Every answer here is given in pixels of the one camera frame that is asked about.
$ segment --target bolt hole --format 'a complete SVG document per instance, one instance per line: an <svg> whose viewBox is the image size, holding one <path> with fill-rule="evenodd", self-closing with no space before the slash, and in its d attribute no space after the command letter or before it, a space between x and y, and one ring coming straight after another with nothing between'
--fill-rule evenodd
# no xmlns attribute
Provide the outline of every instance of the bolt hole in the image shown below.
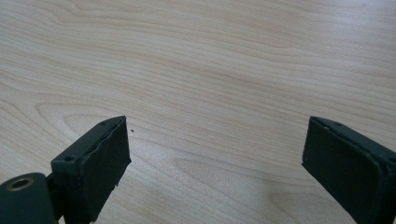
<svg viewBox="0 0 396 224"><path fill-rule="evenodd" d="M7 190L9 191L17 191L21 189L26 189L31 184L33 184L34 180L32 177L26 177L19 180L16 180L7 186Z"/></svg>
<svg viewBox="0 0 396 224"><path fill-rule="evenodd" d="M68 157L64 158L65 161L73 161L75 159L76 159L75 156L68 156Z"/></svg>

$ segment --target light wood surface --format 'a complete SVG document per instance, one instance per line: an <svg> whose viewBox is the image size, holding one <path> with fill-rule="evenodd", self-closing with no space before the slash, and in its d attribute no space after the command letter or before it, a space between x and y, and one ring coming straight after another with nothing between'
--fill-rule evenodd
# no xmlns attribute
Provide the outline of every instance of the light wood surface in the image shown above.
<svg viewBox="0 0 396 224"><path fill-rule="evenodd" d="M96 223L354 223L309 116L396 149L394 1L0 1L0 182L127 116Z"/></svg>

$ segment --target black plastic part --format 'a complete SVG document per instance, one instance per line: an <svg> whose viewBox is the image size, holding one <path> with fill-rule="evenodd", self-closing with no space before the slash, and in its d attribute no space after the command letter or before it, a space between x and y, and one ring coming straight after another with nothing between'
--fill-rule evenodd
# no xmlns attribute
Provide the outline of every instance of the black plastic part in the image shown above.
<svg viewBox="0 0 396 224"><path fill-rule="evenodd" d="M65 192L65 222L95 221L130 162L125 117L102 121L57 156L51 167L54 189Z"/></svg>
<svg viewBox="0 0 396 224"><path fill-rule="evenodd" d="M46 177L20 175L0 186L0 223L54 224Z"/></svg>
<svg viewBox="0 0 396 224"><path fill-rule="evenodd" d="M64 188L57 186L53 179L53 174L47 176L47 185L49 188L49 196L52 202L52 208L56 220L59 220L64 215L64 210L67 205L67 198Z"/></svg>
<svg viewBox="0 0 396 224"><path fill-rule="evenodd" d="M328 119L309 120L303 167L360 224L396 215L396 153Z"/></svg>

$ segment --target black bracket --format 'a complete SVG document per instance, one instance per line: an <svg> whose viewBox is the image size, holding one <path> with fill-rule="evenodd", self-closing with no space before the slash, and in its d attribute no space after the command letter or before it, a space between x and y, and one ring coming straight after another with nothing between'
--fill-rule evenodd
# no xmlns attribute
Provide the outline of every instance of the black bracket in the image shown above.
<svg viewBox="0 0 396 224"><path fill-rule="evenodd" d="M303 167L360 224L396 216L396 153L328 119L312 117Z"/></svg>
<svg viewBox="0 0 396 224"><path fill-rule="evenodd" d="M129 155L126 118L104 120L51 162L52 174L31 173L0 186L0 223L95 221L119 184Z"/></svg>

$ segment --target wood grain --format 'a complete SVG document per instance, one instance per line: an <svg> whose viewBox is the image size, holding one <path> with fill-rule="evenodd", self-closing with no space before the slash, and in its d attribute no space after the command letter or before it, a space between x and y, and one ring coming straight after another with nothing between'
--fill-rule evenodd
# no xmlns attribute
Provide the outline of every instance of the wood grain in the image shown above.
<svg viewBox="0 0 396 224"><path fill-rule="evenodd" d="M0 182L126 115L96 223L354 223L301 166L309 116L396 149L396 4L0 1Z"/></svg>

